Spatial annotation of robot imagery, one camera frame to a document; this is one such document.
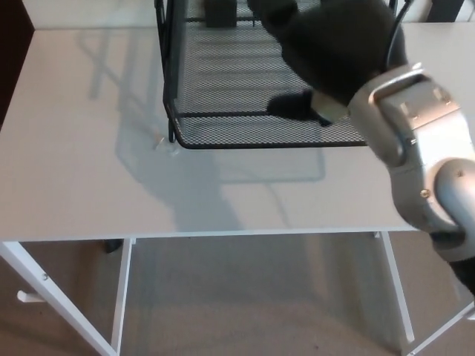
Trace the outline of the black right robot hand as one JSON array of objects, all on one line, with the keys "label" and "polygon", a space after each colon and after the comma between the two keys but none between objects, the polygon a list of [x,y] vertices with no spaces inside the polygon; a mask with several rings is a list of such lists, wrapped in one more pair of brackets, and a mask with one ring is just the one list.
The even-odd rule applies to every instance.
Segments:
[{"label": "black right robot hand", "polygon": [[301,11],[296,1],[248,1],[252,15],[281,47],[281,56],[308,88],[272,97],[266,111],[284,119],[331,125],[318,96],[345,108],[367,82],[407,64],[396,1],[321,1]]}]

